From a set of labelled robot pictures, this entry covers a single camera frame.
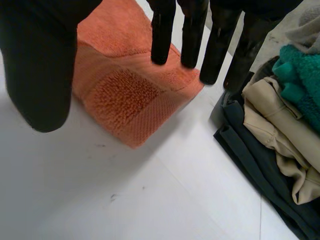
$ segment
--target floor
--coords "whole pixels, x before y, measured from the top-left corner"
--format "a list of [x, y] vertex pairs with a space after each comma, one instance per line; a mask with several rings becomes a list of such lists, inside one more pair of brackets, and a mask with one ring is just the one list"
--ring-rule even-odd
[[[252, 65], [251, 70], [255, 72], [260, 65], [265, 63], [270, 58], [279, 55], [279, 50], [284, 45], [289, 43], [289, 40], [286, 38], [286, 31], [289, 29], [293, 29], [298, 25], [298, 20], [301, 14], [308, 8], [319, 5], [319, 0], [304, 0], [295, 10], [290, 12], [282, 22], [271, 31], [266, 37], [264, 44], [255, 59], [255, 62]], [[242, 13], [238, 25], [234, 31], [233, 38], [230, 43], [229, 53], [231, 55], [236, 51], [238, 40], [242, 33], [242, 28], [244, 26], [244, 12]], [[211, 20], [211, 11], [209, 10], [207, 18], [206, 18], [206, 26], [211, 29], [212, 28], [212, 20]]]
[[[150, 18], [144, 0], [137, 2]], [[173, 43], [181, 49], [177, 9]], [[209, 30], [206, 28], [198, 67]], [[72, 101], [65, 126], [30, 129], [0, 60], [0, 233], [6, 240], [295, 240], [213, 138], [228, 54], [206, 87], [131, 150]]]

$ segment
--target towel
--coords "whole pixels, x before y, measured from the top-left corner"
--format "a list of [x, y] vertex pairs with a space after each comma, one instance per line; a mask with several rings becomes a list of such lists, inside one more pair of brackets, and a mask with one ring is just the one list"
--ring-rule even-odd
[[320, 54], [320, 5], [305, 10], [298, 26], [286, 33], [287, 38], [305, 54]]
[[152, 28], [135, 0], [104, 0], [78, 25], [73, 93], [86, 111], [131, 148], [141, 146], [203, 85], [170, 46], [152, 64]]
[[283, 87], [281, 96], [295, 104], [320, 133], [320, 54], [305, 54], [287, 45], [272, 70]]

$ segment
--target orange towel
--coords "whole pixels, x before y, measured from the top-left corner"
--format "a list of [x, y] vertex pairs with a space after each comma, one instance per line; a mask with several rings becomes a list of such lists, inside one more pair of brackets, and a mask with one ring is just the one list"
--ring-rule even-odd
[[78, 26], [73, 93], [108, 132], [141, 146], [203, 88], [171, 45], [167, 64], [150, 59], [152, 29], [135, 0], [104, 0]]

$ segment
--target teal fleece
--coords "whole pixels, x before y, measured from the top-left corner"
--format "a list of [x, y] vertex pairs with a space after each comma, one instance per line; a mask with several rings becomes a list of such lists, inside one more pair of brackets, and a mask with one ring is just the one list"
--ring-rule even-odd
[[287, 45], [272, 70], [283, 87], [281, 96], [320, 133], [320, 54], [304, 54]]

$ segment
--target beige garment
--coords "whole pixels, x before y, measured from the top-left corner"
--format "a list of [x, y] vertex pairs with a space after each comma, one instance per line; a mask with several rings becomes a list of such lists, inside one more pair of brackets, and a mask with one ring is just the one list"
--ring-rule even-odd
[[244, 126], [259, 142], [276, 151], [276, 161], [281, 173], [294, 178], [293, 201], [301, 205], [320, 197], [320, 174], [313, 167], [308, 170], [309, 163], [290, 140], [262, 117], [247, 99], [244, 112]]
[[[299, 120], [299, 111], [281, 98], [276, 80], [266, 77], [254, 82], [252, 79], [243, 90], [244, 125], [262, 144], [276, 150], [280, 171], [295, 179], [292, 198], [296, 204], [320, 197], [319, 136]], [[294, 159], [302, 168], [299, 169]]]
[[292, 198], [296, 204], [305, 204], [320, 197], [320, 173], [317, 170], [313, 167], [307, 172], [303, 168], [299, 169], [294, 159], [284, 157], [278, 152], [276, 164], [283, 175], [294, 178]]

